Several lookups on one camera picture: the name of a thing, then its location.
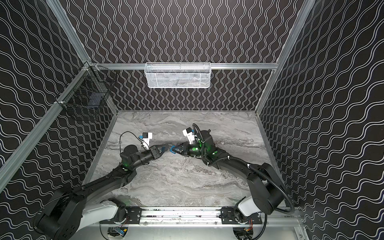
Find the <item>blue padlock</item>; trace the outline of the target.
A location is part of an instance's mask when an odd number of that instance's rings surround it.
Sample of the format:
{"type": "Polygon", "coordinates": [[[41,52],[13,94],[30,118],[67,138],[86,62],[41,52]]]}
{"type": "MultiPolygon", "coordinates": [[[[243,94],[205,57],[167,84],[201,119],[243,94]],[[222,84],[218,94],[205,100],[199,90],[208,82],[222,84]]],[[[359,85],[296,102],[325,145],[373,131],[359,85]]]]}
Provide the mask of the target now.
{"type": "Polygon", "coordinates": [[[177,148],[176,148],[176,146],[171,146],[171,147],[170,147],[170,152],[173,153],[173,154],[177,154],[177,148]]]}

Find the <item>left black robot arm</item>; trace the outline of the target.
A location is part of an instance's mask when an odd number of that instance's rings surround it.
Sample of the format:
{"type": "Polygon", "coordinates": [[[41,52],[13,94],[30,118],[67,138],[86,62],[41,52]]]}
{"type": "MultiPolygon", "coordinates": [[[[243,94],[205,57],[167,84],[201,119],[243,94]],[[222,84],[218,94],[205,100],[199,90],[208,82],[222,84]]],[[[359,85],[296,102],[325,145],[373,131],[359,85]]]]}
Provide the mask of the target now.
{"type": "Polygon", "coordinates": [[[122,161],[106,176],[71,190],[59,189],[33,221],[34,228],[53,240],[67,240],[80,229],[83,210],[87,203],[121,188],[137,175],[136,168],[160,158],[168,145],[154,145],[139,152],[129,145],[120,153],[122,161]]]}

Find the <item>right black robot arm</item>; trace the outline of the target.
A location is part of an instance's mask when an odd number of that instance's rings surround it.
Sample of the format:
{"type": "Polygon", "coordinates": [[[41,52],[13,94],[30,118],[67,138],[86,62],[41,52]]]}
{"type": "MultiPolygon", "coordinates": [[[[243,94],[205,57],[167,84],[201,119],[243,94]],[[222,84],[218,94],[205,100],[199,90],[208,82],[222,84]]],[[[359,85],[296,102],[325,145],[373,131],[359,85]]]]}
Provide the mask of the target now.
{"type": "Polygon", "coordinates": [[[295,207],[274,168],[264,163],[251,164],[218,147],[210,131],[186,134],[188,141],[171,147],[171,152],[200,158],[208,167],[227,171],[244,180],[251,195],[240,200],[234,210],[242,217],[255,213],[270,215],[274,211],[292,215],[295,207]]]}

